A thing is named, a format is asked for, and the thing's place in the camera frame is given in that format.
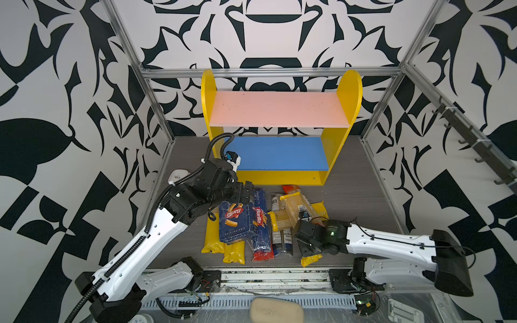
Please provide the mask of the blue Barilla spaghetti bag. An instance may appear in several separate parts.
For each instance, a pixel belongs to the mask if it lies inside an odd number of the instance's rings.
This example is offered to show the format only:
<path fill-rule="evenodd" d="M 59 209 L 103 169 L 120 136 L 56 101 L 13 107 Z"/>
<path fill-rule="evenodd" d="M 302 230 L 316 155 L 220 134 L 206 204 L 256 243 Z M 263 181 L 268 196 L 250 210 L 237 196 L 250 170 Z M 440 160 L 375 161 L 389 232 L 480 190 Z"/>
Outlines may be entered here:
<path fill-rule="evenodd" d="M 269 261 L 274 258 L 271 238 L 271 220 L 267 214 L 267 202 L 265 189 L 256 188 L 253 191 L 253 205 L 255 212 L 256 236 L 250 241 L 253 250 L 253 261 Z"/>

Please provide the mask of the yellow noodle bag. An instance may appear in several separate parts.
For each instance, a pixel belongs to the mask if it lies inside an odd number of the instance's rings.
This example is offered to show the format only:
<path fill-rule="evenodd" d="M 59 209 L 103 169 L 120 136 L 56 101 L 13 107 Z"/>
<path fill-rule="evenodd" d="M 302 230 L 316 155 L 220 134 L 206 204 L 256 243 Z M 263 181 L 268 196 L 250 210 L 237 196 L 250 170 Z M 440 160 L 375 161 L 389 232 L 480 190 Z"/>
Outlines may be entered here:
<path fill-rule="evenodd" d="M 313 222 L 316 220 L 321 221 L 321 222 L 325 222 L 325 221 L 329 220 L 327 208 L 325 207 L 323 201 L 321 201 L 319 203 L 312 203 L 311 206 L 312 206 L 313 210 L 315 210 L 315 213 L 316 213 L 316 217 L 312 218 Z"/>

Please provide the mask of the yellow shelf unit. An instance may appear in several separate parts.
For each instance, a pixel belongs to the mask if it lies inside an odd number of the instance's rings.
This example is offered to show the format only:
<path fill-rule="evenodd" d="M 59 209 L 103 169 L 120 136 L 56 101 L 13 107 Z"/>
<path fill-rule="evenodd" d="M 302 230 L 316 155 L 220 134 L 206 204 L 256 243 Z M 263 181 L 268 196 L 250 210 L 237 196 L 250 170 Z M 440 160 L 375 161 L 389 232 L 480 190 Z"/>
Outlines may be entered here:
<path fill-rule="evenodd" d="M 323 186 L 358 118 L 363 85 L 358 71 L 344 73 L 336 92 L 218 90 L 205 70 L 201 103 L 212 152 L 240 158 L 237 176 L 259 186 Z M 230 128 L 318 128 L 319 136 L 220 136 Z"/>

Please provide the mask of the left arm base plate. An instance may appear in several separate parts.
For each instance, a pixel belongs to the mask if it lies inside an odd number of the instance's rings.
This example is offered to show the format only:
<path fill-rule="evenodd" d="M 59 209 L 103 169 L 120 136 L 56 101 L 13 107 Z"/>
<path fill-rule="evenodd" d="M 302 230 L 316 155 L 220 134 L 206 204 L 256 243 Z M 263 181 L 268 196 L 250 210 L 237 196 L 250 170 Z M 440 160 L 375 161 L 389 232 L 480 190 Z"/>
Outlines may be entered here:
<path fill-rule="evenodd" d="M 207 270 L 202 273 L 196 274 L 190 285 L 189 289 L 193 292 L 198 293 L 211 293 L 215 292 L 220 288 L 222 280 L 222 272 L 219 270 Z"/>

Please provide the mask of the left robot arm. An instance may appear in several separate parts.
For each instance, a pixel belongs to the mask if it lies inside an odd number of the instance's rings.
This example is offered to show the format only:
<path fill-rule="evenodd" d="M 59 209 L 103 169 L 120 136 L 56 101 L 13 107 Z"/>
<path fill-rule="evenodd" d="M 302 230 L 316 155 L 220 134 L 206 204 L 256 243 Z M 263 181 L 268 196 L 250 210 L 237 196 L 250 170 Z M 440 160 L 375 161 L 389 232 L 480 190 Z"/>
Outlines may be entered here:
<path fill-rule="evenodd" d="M 136 237 L 101 269 L 83 272 L 75 280 L 82 298 L 66 322 L 74 321 L 86 304 L 96 322 L 128 322 L 150 300 L 168 292 L 195 292 L 203 269 L 191 257 L 155 273 L 145 270 L 199 216 L 215 220 L 212 210 L 220 203 L 250 202 L 253 184 L 239 182 L 239 165 L 240 156 L 234 152 L 213 161 L 204 158 L 198 170 L 166 188 Z"/>

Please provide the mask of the white plastic clip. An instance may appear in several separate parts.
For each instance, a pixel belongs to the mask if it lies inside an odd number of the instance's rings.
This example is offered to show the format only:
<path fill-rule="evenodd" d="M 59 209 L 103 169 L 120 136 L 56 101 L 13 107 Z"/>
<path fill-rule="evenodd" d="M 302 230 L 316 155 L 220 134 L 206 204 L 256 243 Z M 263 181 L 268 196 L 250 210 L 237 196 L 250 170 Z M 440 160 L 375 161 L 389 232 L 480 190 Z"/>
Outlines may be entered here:
<path fill-rule="evenodd" d="M 421 310 L 393 299 L 388 301 L 388 319 L 394 323 L 425 322 L 425 316 Z"/>

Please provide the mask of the blue Barilla pasta box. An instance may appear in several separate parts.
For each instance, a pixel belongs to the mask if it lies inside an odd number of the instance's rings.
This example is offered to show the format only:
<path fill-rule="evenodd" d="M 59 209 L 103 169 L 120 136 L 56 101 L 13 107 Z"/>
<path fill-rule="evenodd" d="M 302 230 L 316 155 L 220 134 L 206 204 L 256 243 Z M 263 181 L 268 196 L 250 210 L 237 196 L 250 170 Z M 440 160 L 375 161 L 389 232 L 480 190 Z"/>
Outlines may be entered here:
<path fill-rule="evenodd" d="M 219 240 L 227 245 L 257 236 L 256 212 L 253 203 L 222 202 L 219 207 Z"/>

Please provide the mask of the red end spaghetti bag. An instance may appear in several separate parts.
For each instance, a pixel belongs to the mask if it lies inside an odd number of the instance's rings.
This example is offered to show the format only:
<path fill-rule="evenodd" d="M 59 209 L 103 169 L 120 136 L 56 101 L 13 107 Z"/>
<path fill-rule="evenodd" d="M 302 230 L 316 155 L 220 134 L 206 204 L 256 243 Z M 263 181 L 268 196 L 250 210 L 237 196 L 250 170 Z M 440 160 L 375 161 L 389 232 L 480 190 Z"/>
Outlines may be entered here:
<path fill-rule="evenodd" d="M 300 188 L 297 185 L 283 185 L 282 189 L 286 195 L 300 192 Z"/>

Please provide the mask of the yellow pasta bag far left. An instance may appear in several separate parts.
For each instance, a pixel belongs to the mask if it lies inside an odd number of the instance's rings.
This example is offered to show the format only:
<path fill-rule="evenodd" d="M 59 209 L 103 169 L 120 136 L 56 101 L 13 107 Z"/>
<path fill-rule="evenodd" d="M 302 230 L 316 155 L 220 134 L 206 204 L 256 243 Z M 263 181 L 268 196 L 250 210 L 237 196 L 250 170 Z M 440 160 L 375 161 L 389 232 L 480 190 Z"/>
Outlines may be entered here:
<path fill-rule="evenodd" d="M 223 254 L 226 250 L 225 243 L 219 240 L 219 215 L 214 213 L 215 219 L 207 219 L 205 230 L 205 242 L 201 249 L 202 254 Z"/>

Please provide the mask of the black wall hook rail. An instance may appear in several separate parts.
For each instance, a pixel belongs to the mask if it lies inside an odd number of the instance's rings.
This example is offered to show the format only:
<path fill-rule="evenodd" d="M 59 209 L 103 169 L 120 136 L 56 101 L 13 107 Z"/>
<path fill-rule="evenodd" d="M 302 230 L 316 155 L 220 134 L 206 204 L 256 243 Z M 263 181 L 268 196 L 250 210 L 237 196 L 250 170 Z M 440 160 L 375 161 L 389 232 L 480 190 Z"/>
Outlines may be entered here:
<path fill-rule="evenodd" d="M 516 165 L 510 158 L 470 121 L 456 106 L 445 101 L 443 96 L 438 99 L 439 106 L 433 115 L 439 115 L 446 121 L 445 128 L 453 129 L 460 135 L 459 144 L 473 149 L 478 155 L 475 161 L 486 164 L 498 177 L 494 184 L 508 187 L 516 195 Z"/>

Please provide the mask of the clear navy spaghetti bag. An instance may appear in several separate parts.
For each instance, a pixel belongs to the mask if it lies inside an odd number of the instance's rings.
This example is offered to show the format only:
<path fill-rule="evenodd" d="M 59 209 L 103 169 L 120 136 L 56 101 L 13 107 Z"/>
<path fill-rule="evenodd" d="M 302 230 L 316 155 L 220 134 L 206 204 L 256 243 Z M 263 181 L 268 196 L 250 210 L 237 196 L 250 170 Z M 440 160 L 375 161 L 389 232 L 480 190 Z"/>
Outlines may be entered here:
<path fill-rule="evenodd" d="M 281 206 L 279 193 L 271 194 L 272 245 L 275 258 L 293 256 L 292 223 L 287 211 Z"/>

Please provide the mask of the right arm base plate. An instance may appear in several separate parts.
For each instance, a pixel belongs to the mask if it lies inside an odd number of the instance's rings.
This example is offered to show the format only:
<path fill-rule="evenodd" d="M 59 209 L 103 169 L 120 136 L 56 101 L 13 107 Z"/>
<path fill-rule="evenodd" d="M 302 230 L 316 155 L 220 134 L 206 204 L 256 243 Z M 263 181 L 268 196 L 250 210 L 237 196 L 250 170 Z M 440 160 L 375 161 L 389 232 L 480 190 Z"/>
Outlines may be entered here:
<path fill-rule="evenodd" d="M 330 269 L 329 278 L 334 292 L 340 294 L 370 293 L 384 291 L 384 285 L 375 284 L 366 278 L 364 271 Z"/>

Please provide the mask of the yellow pasta bag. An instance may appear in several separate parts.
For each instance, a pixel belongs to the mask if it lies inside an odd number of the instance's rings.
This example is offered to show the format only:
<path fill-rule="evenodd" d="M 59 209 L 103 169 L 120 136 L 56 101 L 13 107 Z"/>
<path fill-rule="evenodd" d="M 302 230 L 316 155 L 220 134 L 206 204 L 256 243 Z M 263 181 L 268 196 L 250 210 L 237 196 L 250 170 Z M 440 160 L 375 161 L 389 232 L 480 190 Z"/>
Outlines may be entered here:
<path fill-rule="evenodd" d="M 223 256 L 223 263 L 232 264 L 238 263 L 241 265 L 245 264 L 245 241 L 237 242 L 234 244 L 227 244 Z"/>
<path fill-rule="evenodd" d="M 201 249 L 202 254 L 223 254 L 226 250 L 225 243 L 219 240 L 219 215 L 214 213 L 215 219 L 207 219 L 205 230 L 205 242 Z"/>

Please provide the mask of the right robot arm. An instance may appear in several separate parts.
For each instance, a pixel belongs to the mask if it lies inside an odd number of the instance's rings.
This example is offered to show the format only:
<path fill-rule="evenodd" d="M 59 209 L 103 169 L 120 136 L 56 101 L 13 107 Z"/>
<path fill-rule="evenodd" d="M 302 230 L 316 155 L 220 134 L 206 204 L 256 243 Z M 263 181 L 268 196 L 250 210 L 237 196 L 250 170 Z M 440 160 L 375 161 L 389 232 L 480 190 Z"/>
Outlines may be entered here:
<path fill-rule="evenodd" d="M 467 264 L 471 250 L 447 231 L 412 236 L 371 230 L 355 223 L 328 220 L 322 224 L 300 221 L 294 238 L 303 256 L 353 254 L 349 271 L 331 269 L 337 293 L 382 291 L 385 285 L 433 285 L 460 297 L 473 296 Z"/>

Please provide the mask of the white round device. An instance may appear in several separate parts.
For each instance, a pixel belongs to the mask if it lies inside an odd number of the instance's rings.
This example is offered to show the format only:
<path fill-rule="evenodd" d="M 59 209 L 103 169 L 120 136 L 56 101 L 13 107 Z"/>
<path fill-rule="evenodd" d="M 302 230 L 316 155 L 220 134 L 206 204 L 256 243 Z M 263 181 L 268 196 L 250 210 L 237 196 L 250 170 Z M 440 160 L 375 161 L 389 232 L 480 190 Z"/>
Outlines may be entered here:
<path fill-rule="evenodd" d="M 176 169 L 173 170 L 168 177 L 168 184 L 172 186 L 177 186 L 184 182 L 184 180 L 190 175 L 191 173 L 188 170 L 183 169 Z"/>

